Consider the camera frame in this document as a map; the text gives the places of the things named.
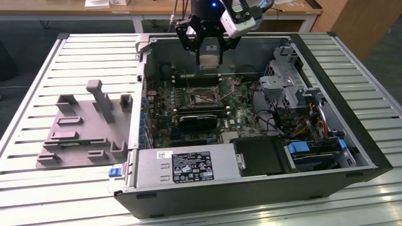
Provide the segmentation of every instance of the white paper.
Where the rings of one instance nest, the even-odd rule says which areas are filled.
[[[275,0],[275,4],[279,5],[279,4],[284,4],[284,3],[291,3],[293,1],[295,0]]]
[[[85,0],[85,10],[110,8],[108,0]]]

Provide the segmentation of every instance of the desk leg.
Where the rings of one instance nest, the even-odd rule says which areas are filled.
[[[141,16],[132,17],[133,30],[136,33],[144,33]]]
[[[311,27],[313,25],[315,19],[316,19],[316,15],[307,16],[305,20],[301,23],[299,32],[309,32],[311,31]]]

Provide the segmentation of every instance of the barcode sticker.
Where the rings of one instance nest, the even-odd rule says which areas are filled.
[[[160,151],[160,152],[156,152],[156,158],[157,159],[169,159],[172,154],[173,154],[173,151]]]

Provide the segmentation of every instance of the wooden desk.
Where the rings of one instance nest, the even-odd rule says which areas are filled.
[[[185,14],[191,13],[191,1],[188,1]],[[255,5],[259,1],[249,0],[247,1],[249,5]],[[179,0],[176,17],[181,15],[181,3],[183,0]],[[142,20],[166,20],[172,13],[174,7],[174,0],[134,0],[133,5],[133,26],[137,33],[142,33],[141,21]],[[289,4],[273,5],[273,8],[277,7],[281,12],[269,9],[263,19],[264,20],[301,20],[301,26],[299,32],[308,32],[311,30],[312,24],[315,22],[316,16],[321,14],[320,9],[312,9],[305,0],[296,0]]]
[[[0,0],[0,20],[36,20],[44,28],[54,20],[132,20],[133,4],[85,10],[84,0]]]
[[[136,33],[142,33],[141,21],[168,20],[173,6],[174,0],[130,0],[128,6],[85,10],[84,0],[0,0],[0,20],[132,20]],[[279,4],[276,7],[283,12],[269,9],[264,20],[303,21],[299,31],[308,32],[321,10],[312,9],[304,0]],[[187,15],[189,11],[191,3],[187,6]],[[176,18],[180,14],[181,0],[177,3]]]
[[[84,0],[0,0],[0,14],[6,15],[118,15],[132,14],[134,0],[126,6],[85,10]]]

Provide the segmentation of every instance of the green circuit board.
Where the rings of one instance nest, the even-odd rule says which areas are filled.
[[[148,84],[150,101],[150,124],[153,148],[172,147],[185,141],[207,140],[208,144],[221,144],[221,133],[236,132],[237,137],[260,136],[259,123],[255,121],[249,98],[249,83],[227,76],[213,87],[176,88],[170,82]],[[181,132],[174,114],[177,108],[203,115],[205,107],[217,106],[217,125],[212,130]]]

